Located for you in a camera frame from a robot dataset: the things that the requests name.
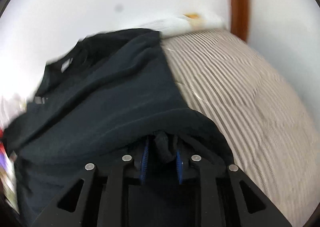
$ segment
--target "dark garment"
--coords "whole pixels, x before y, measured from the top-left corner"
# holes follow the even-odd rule
[[[70,65],[62,72],[65,62]],[[46,66],[36,96],[41,104],[29,103],[4,134],[7,153],[18,155],[18,205],[27,226],[86,163],[110,165],[127,145],[156,131],[233,163],[216,125],[182,99],[156,31],[123,30],[78,42]]]

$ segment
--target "silver screw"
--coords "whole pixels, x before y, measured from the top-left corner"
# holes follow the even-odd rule
[[[132,159],[132,157],[130,156],[130,155],[124,155],[123,157],[122,157],[122,160],[123,161],[130,161]]]
[[[85,165],[84,168],[85,168],[86,170],[92,170],[92,169],[94,169],[94,164],[88,163],[88,164]]]
[[[238,169],[239,169],[239,167],[238,167],[237,165],[231,164],[231,165],[229,166],[229,170],[230,170],[230,171],[237,172]]]
[[[192,159],[193,161],[200,161],[202,158],[201,158],[201,156],[199,156],[199,155],[193,155],[193,156],[191,157],[191,159]]]

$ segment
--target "striped fabric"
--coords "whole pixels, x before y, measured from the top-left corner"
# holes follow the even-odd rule
[[[320,138],[294,90],[227,31],[162,44],[189,107],[216,123],[235,163],[292,226],[302,227],[320,202]]]

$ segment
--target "triangular cutout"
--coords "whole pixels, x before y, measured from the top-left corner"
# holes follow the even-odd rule
[[[58,202],[58,208],[73,213],[76,210],[83,184],[84,180],[80,179]]]
[[[240,181],[240,187],[244,196],[244,201],[249,214],[254,214],[258,211],[266,209],[265,204],[260,198],[251,190],[251,188],[244,182]]]

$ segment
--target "beige striped sheet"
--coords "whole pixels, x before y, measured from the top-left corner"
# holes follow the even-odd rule
[[[302,227],[320,202],[320,140],[294,90],[227,31],[172,37],[162,45],[189,107],[216,123],[235,163],[292,226]]]

